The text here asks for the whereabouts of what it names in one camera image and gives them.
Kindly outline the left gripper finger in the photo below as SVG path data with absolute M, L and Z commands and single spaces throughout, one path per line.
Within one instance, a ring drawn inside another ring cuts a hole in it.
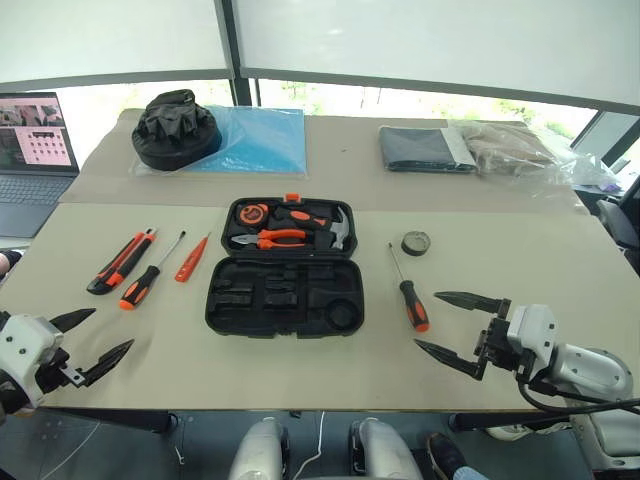
M 83 308 L 64 313 L 50 320 L 50 323 L 60 332 L 66 333 L 96 312 L 95 308 Z
M 112 369 L 114 369 L 116 365 L 127 354 L 134 342 L 134 339 L 127 340 L 113 347 L 102 356 L 100 356 L 97 363 L 83 373 L 83 385 L 85 387 L 91 386 L 93 383 L 95 383 L 96 381 L 104 377 L 107 373 L 109 373 Z

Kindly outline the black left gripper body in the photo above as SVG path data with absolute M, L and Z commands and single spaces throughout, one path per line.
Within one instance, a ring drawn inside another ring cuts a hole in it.
M 53 392 L 69 384 L 76 387 L 85 385 L 84 375 L 80 370 L 71 368 L 67 364 L 69 359 L 70 355 L 64 349 L 58 348 L 48 363 L 40 365 L 35 379 L 43 393 Z

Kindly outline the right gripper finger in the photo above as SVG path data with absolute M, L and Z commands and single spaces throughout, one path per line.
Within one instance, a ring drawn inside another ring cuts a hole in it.
M 481 310 L 491 314 L 501 315 L 502 301 L 469 292 L 440 291 L 434 296 L 453 306 L 466 310 Z
M 414 339 L 414 343 L 437 362 L 470 377 L 474 377 L 476 375 L 477 364 L 475 362 L 464 360 L 459 357 L 456 352 L 435 343 L 420 339 Z

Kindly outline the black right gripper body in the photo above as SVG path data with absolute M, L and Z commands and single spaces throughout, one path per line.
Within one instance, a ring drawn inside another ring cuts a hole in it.
M 482 380 L 488 363 L 516 373 L 517 380 L 528 380 L 531 374 L 531 354 L 518 352 L 508 340 L 511 323 L 507 314 L 511 306 L 509 299 L 481 298 L 476 308 L 490 314 L 492 319 L 478 338 L 474 354 L 478 356 L 474 378 Z

